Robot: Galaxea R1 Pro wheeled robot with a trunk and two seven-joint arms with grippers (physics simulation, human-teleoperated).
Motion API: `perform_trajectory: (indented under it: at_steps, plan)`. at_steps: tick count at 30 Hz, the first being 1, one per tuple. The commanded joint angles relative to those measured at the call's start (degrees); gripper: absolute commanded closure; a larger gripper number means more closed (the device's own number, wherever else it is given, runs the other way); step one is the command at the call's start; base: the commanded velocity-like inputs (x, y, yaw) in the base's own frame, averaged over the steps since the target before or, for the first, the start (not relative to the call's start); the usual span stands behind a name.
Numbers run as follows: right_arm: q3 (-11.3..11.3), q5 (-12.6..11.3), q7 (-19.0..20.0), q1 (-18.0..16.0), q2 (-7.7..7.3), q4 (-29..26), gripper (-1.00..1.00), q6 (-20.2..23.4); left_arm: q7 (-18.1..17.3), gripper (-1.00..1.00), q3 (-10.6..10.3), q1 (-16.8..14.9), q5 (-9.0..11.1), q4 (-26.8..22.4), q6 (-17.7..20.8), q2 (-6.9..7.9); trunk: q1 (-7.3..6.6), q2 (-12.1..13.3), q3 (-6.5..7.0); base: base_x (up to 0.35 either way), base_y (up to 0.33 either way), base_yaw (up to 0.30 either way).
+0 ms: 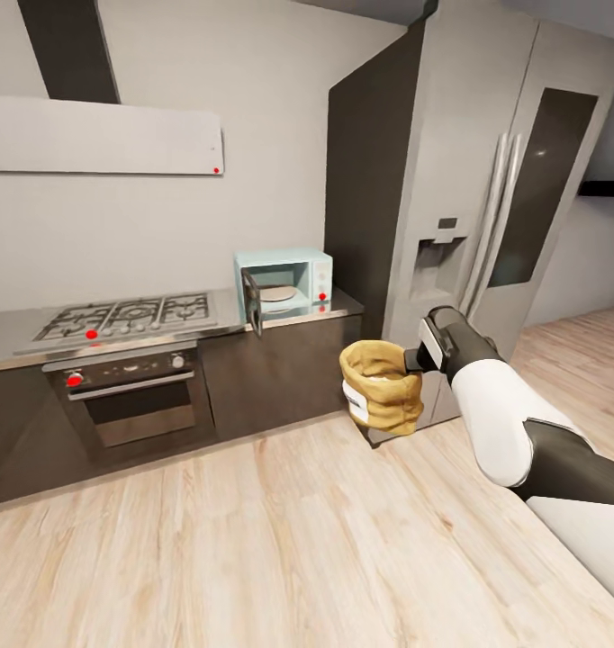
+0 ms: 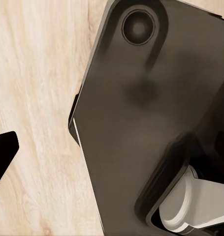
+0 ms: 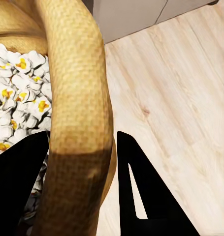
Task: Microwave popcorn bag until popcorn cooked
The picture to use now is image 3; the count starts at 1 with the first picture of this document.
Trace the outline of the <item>popcorn bag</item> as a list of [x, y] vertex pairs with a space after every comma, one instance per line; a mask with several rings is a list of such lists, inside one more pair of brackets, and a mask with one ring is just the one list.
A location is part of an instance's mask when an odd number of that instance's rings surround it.
[[96, 236], [117, 168], [105, 45], [82, 0], [0, 0], [0, 44], [48, 57], [52, 113], [34, 224], [13, 236]]

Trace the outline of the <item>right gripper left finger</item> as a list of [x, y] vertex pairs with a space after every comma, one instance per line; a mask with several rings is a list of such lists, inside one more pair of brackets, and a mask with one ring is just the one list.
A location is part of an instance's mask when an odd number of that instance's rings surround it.
[[49, 152], [46, 131], [33, 133], [0, 155], [0, 236], [13, 236]]

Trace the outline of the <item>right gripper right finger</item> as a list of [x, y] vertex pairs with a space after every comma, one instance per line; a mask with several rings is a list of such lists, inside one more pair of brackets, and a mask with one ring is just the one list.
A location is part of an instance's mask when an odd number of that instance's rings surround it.
[[[117, 132], [121, 236], [200, 236], [137, 140]], [[148, 219], [136, 216], [130, 164]]]

